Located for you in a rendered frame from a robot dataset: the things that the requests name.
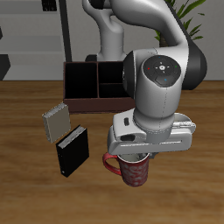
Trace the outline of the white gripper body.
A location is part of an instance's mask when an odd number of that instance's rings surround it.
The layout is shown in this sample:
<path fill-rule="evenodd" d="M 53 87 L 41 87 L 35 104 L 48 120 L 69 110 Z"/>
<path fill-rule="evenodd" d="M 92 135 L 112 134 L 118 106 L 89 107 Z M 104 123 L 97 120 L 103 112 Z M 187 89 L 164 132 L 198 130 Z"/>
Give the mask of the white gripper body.
<path fill-rule="evenodd" d="M 192 134 L 196 124 L 186 115 L 176 113 L 171 134 L 163 142 L 147 143 L 146 133 L 133 121 L 132 112 L 122 112 L 113 117 L 108 132 L 108 153 L 110 155 L 186 151 L 192 145 Z"/>

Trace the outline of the red patterned mug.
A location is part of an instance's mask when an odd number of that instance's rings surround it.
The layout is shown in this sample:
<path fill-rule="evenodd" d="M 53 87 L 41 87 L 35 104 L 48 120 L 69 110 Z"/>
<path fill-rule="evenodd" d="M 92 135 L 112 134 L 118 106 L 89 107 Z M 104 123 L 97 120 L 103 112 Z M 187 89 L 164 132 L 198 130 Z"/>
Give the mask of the red patterned mug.
<path fill-rule="evenodd" d="M 116 168 L 107 162 L 114 158 L 119 167 Z M 148 178 L 149 153 L 110 155 L 105 153 L 102 157 L 104 166 L 114 174 L 120 175 L 125 184 L 132 187 L 142 186 Z"/>

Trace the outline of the dark brown desk caddy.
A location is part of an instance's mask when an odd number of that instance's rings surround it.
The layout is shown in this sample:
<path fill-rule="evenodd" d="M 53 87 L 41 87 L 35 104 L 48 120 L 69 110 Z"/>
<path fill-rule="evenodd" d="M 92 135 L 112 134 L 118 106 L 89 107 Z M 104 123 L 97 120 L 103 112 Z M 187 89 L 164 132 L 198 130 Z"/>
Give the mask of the dark brown desk caddy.
<path fill-rule="evenodd" d="M 64 63 L 63 102 L 70 114 L 115 113 L 135 107 L 123 89 L 123 63 Z"/>

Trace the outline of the black book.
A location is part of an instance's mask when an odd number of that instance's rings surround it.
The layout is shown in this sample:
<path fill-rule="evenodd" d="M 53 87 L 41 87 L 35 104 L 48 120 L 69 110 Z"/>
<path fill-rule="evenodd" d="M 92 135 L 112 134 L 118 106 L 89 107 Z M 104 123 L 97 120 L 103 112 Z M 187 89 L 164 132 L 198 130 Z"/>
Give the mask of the black book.
<path fill-rule="evenodd" d="M 62 175 L 69 177 L 89 157 L 88 130 L 77 126 L 56 143 L 59 168 Z"/>

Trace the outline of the grey book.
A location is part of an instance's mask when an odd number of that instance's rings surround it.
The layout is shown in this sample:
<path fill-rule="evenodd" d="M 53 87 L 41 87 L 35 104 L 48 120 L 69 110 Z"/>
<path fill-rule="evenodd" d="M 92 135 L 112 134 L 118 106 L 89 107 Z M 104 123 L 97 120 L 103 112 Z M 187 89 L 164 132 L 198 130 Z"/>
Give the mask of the grey book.
<path fill-rule="evenodd" d="M 53 143 L 71 129 L 68 106 L 61 102 L 42 115 L 46 138 Z"/>

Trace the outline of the white shelf unit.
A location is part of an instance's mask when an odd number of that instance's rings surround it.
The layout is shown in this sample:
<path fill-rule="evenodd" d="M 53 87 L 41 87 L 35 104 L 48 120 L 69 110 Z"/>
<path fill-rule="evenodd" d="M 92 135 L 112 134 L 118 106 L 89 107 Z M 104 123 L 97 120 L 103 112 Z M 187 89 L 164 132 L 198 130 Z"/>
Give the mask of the white shelf unit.
<path fill-rule="evenodd" d="M 41 0 L 0 0 L 0 54 L 10 69 L 3 81 L 61 81 L 65 49 L 59 0 L 43 11 Z"/>

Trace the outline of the dark grey block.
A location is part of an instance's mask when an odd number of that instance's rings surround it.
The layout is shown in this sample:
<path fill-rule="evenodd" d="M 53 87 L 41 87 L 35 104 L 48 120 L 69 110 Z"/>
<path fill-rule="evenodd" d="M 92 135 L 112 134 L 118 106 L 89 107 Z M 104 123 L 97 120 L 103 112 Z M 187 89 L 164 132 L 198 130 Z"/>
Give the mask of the dark grey block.
<path fill-rule="evenodd" d="M 9 56 L 7 54 L 0 54 L 0 81 L 4 79 L 4 76 L 8 73 L 11 67 Z"/>

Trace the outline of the black books on shelf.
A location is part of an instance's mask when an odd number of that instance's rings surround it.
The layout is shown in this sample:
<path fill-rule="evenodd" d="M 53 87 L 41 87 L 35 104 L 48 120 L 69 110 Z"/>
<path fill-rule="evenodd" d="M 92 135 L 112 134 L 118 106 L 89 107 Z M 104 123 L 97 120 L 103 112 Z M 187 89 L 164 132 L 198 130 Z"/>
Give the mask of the black books on shelf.
<path fill-rule="evenodd" d="M 43 11 L 56 11 L 56 0 L 41 0 Z"/>

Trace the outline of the black upright post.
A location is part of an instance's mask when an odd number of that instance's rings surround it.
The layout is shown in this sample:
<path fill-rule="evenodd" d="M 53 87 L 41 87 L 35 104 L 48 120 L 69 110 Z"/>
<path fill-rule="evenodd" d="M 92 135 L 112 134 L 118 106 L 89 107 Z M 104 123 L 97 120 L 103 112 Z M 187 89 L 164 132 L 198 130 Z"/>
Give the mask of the black upright post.
<path fill-rule="evenodd" d="M 62 28 L 63 43 L 65 49 L 66 62 L 72 61 L 72 51 L 70 43 L 69 25 L 67 17 L 67 0 L 59 0 L 59 11 Z"/>

